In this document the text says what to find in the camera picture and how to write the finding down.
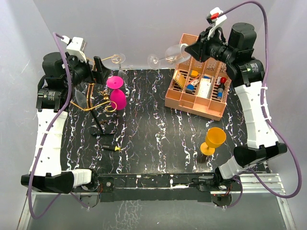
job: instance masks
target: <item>yellow goblet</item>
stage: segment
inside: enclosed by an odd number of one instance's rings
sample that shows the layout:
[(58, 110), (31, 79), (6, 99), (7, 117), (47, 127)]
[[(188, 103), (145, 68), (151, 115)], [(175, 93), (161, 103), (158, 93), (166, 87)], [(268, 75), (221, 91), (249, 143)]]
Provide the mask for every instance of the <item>yellow goblet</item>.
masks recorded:
[(217, 127), (211, 128), (207, 132), (205, 141), (201, 144), (201, 152), (206, 156), (211, 156), (215, 148), (220, 147), (226, 140), (226, 133)]

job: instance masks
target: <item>red ball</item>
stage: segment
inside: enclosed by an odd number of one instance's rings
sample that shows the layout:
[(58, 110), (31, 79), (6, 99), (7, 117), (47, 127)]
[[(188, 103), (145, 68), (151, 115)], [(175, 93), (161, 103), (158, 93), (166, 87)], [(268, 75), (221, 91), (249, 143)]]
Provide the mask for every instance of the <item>red ball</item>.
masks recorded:
[(225, 84), (226, 81), (227, 81), (226, 78), (221, 78), (221, 84)]

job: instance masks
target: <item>blue object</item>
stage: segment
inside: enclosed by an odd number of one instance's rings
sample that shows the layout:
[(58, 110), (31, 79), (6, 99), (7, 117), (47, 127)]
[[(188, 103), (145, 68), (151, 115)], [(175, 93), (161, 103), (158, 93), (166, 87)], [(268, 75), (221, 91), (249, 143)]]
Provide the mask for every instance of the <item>blue object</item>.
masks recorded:
[(194, 90), (194, 86), (193, 85), (187, 85), (187, 87), (186, 87), (186, 92), (190, 92), (190, 93), (192, 93), (193, 92), (193, 90)]
[(218, 92), (218, 93), (217, 93), (217, 99), (221, 99), (221, 98), (222, 98), (222, 95), (223, 95), (223, 92)]

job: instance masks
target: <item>screwdriver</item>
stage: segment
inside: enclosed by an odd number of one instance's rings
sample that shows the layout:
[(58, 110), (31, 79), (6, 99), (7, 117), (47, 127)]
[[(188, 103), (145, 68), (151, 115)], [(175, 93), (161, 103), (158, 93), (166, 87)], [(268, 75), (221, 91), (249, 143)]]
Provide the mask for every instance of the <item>screwdriver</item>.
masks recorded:
[(105, 150), (111, 150), (111, 151), (117, 151), (120, 150), (120, 147), (114, 146), (114, 145), (102, 145), (102, 148)]

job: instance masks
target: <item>black marble tabletop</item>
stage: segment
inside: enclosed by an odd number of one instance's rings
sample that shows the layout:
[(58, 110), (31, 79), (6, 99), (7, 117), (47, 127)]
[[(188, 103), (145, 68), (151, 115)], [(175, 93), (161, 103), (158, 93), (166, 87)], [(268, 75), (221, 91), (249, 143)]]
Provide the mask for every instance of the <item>black marble tabletop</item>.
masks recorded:
[[(165, 94), (173, 69), (129, 70), (124, 89), (127, 106), (118, 111), (113, 135), (93, 137), (95, 126), (89, 112), (71, 105), (63, 131), (62, 170), (94, 168), (98, 173), (196, 173), (213, 172), (232, 156), (235, 146), (247, 141), (242, 108), (234, 89), (230, 89), (227, 106), (220, 121), (170, 109), (164, 106)], [(97, 86), (93, 105), (103, 96)], [(103, 107), (95, 110), (105, 119)], [(209, 157), (202, 155), (200, 145), (211, 127), (226, 133), (225, 143)], [(103, 149), (103, 144), (118, 145), (121, 151)], [(263, 165), (256, 168), (264, 171)]]

